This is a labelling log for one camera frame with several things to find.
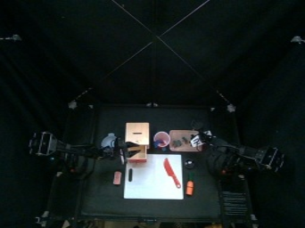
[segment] black table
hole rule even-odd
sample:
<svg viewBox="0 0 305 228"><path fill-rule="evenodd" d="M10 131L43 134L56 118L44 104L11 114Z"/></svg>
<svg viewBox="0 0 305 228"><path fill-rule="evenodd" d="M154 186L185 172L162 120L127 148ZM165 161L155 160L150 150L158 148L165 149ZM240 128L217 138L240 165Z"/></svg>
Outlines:
<svg viewBox="0 0 305 228"><path fill-rule="evenodd" d="M229 143L240 143L234 113L226 107L80 106L71 111L64 142L100 145L109 133L126 135L126 122L150 123L149 153L181 154L182 161L195 161L194 194L179 199L125 199L126 166L121 159L90 160L90 171L82 180L67 174L56 175L50 194L48 220L133 220L139 222L222 222L218 180L206 168L203 152L173 152L154 149L153 137L158 131L191 130L191 121L201 121L205 130ZM114 186L114 173L121 171L122 184ZM190 170L183 167L186 180Z"/></svg>

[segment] orange object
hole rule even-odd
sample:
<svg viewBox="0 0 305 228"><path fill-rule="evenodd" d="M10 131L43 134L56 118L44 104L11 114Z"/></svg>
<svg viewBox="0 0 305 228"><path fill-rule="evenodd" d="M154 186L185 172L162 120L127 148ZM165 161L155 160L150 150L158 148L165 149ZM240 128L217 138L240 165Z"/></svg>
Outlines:
<svg viewBox="0 0 305 228"><path fill-rule="evenodd" d="M193 195L193 191L194 191L194 182L193 181L187 181L187 184L186 184L186 194L189 196Z"/></svg>

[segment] wooden box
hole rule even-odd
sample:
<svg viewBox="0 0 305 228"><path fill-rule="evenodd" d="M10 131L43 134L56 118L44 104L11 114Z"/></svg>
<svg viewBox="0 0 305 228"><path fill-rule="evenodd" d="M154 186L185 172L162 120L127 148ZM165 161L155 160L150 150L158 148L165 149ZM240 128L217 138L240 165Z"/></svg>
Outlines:
<svg viewBox="0 0 305 228"><path fill-rule="evenodd" d="M147 162L149 123L126 123L126 142L139 145L129 148L130 151L141 150L135 156L129 158L129 162Z"/></svg>

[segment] black tent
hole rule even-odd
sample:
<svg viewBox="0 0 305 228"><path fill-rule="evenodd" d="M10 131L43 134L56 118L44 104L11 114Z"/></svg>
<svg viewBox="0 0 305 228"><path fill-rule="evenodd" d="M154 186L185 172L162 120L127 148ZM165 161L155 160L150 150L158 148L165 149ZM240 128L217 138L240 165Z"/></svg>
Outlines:
<svg viewBox="0 0 305 228"><path fill-rule="evenodd" d="M277 146L281 175L250 181L262 227L302 227L305 3L3 1L1 227L31 227L51 176L34 132L62 138L70 105L236 107L242 144Z"/></svg>

